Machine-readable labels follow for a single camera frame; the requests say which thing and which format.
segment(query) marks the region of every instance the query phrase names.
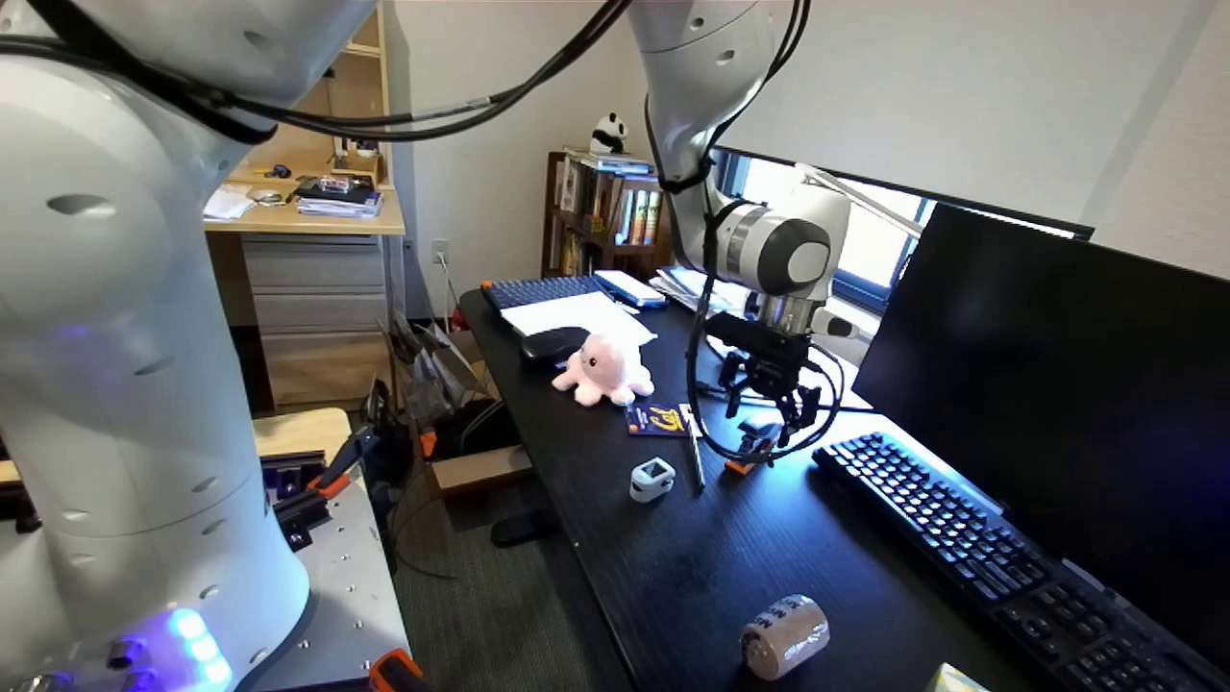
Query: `pink stuffed toy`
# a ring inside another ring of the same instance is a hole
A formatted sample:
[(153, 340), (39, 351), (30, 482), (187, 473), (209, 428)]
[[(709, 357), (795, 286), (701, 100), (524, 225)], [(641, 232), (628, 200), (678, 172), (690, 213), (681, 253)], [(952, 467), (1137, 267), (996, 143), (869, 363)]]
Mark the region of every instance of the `pink stuffed toy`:
[(587, 336), (582, 351), (569, 357), (567, 374), (558, 374), (549, 383), (562, 392), (576, 387), (573, 401), (582, 408), (591, 408), (603, 395), (614, 408), (628, 408), (636, 395), (654, 392), (654, 376), (641, 365), (641, 351), (603, 336)]

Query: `black monitor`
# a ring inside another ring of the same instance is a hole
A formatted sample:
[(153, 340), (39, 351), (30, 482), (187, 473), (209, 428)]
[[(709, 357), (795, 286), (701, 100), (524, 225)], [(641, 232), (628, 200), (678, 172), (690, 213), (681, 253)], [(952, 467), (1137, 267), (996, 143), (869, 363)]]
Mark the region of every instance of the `black monitor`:
[(1230, 669), (1230, 286), (940, 209), (864, 401)]

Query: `black desk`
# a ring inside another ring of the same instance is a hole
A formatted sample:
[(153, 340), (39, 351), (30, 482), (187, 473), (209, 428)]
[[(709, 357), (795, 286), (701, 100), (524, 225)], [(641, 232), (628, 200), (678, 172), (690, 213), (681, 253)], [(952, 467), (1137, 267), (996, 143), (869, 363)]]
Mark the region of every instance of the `black desk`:
[[(996, 692), (1050, 688), (996, 654), (884, 532), (861, 526), (861, 510), (842, 508), (842, 495), (824, 501), (809, 454), (758, 468), (737, 490), (722, 490), (722, 460), (709, 458), (710, 483), (695, 492), (685, 444), (632, 437), (613, 405), (576, 408), (553, 392), (515, 340), (491, 336), (481, 292), (460, 300), (460, 316), (640, 688), (758, 688), (744, 669), (744, 628), (788, 594), (809, 594), (831, 617), (836, 642), (772, 688), (919, 692), (940, 663)], [(658, 336), (641, 351), (654, 401), (678, 405), (690, 316), (671, 308), (641, 324)], [(851, 414), (836, 436), (876, 422), (884, 428), (876, 414)], [(640, 508), (628, 501), (628, 473), (654, 454), (681, 482), (663, 504)]]

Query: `purple light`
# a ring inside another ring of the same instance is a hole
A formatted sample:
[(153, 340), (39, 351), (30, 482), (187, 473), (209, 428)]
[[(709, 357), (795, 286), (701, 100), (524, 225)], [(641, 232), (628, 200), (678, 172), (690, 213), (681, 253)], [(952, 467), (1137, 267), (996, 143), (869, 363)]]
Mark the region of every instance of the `purple light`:
[(153, 688), (194, 688), (194, 692), (226, 692), (235, 674), (212, 638), (209, 624), (194, 606), (170, 606), (140, 624), (127, 636), (135, 649), (132, 682), (159, 682)]
[(88, 328), (88, 324), (62, 324), (58, 336), (62, 336), (66, 341), (81, 341), (81, 340), (93, 340), (93, 328)]

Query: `window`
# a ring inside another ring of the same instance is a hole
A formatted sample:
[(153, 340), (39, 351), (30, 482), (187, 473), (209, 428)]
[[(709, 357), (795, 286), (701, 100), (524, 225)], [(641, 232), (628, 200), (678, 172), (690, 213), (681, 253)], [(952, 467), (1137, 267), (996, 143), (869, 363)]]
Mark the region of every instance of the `window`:
[[(736, 200), (782, 200), (795, 186), (795, 171), (788, 160), (755, 157), (755, 153), (722, 153), (720, 157), (720, 187)], [(884, 205), (900, 219), (927, 227), (936, 200), (900, 191), (888, 186), (845, 180), (855, 191)], [(884, 219), (861, 205), (851, 209), (845, 249), (837, 260), (836, 292), (869, 312), (884, 312), (896, 277), (904, 272), (915, 246), (915, 232)]]

